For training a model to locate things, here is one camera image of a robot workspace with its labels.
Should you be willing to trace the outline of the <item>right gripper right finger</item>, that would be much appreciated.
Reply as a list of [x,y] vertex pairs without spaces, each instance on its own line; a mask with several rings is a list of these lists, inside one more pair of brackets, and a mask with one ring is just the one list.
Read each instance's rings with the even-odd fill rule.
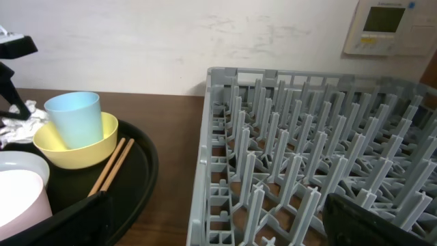
[[336,193],[327,195],[322,218],[330,246],[431,246]]

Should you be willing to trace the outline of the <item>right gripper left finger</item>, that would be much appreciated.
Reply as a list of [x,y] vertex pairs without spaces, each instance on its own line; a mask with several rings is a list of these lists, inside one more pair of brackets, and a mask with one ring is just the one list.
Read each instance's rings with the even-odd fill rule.
[[112,225],[113,200],[99,191],[2,240],[1,246],[106,245]]

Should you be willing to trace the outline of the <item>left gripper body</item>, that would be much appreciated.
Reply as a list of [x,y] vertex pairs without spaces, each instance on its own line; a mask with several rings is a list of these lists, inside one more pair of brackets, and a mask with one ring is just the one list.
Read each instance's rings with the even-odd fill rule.
[[1,27],[1,59],[17,59],[36,52],[38,48],[30,36]]

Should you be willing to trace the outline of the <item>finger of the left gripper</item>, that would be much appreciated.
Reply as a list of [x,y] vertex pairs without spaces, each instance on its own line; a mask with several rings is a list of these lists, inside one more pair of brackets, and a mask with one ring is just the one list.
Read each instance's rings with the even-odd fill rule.
[[13,120],[28,120],[31,117],[31,112],[20,98],[14,84],[12,83],[13,75],[14,71],[1,63],[1,97],[6,99],[6,101],[11,105],[15,105],[18,108],[18,113],[1,111],[1,117]]

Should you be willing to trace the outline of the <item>white tissue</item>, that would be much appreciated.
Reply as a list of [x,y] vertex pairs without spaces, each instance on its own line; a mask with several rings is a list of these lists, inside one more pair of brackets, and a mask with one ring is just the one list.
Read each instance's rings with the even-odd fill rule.
[[1,118],[1,149],[8,144],[30,144],[39,128],[49,122],[48,113],[36,107],[37,102],[26,100],[31,115],[27,120]]

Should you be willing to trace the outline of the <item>light blue cup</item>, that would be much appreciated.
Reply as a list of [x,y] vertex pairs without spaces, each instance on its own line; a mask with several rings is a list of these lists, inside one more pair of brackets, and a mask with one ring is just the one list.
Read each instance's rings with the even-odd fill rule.
[[69,149],[82,148],[103,139],[100,96],[94,92],[70,92],[47,100],[44,108]]

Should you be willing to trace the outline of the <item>pink cup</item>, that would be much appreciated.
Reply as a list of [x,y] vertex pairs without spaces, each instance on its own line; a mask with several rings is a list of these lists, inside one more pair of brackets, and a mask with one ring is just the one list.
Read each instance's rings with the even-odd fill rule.
[[52,215],[40,175],[24,169],[1,172],[2,241]]

